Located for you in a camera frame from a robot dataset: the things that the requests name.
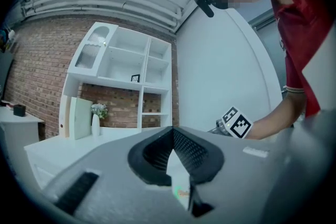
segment vase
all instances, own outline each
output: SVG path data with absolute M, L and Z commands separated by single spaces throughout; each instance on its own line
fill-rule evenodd
M 99 136 L 99 134 L 100 134 L 99 117 L 96 114 L 93 114 L 93 116 L 92 116 L 91 133 L 92 133 L 93 136 Z

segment forearm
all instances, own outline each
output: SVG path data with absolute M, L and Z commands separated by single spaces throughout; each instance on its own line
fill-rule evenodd
M 291 126 L 302 113 L 305 104 L 305 94 L 288 93 L 269 115 L 254 123 L 246 138 L 266 138 Z

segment red polo shirt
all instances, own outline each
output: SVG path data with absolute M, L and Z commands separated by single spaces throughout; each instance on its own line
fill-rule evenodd
M 291 5 L 271 2 L 286 50 L 287 90 L 305 92 L 306 116 L 314 115 L 320 110 L 319 102 L 302 71 L 333 29 L 333 16 L 324 0 L 293 0 Z

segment person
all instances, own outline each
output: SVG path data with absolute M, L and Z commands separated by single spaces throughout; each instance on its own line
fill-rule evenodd
M 215 0 L 215 4 L 255 1 L 258 0 Z M 328 55 L 328 50 L 329 54 L 332 52 L 336 55 L 334 17 L 328 11 L 326 1 L 271 0 L 271 3 L 286 55 L 287 95 L 269 115 L 254 123 L 246 137 L 250 139 L 266 138 L 290 127 L 304 109 L 306 117 L 317 114 L 320 103 L 324 105 L 326 100 L 332 99 L 333 102 L 324 106 L 336 107 L 335 91 L 321 90 L 323 87 L 319 87 L 321 78 L 329 76 L 335 81 L 335 74 L 329 72 L 325 75 L 326 72 L 319 70 L 321 59 L 318 62 L 315 57 L 319 49 L 325 55 Z

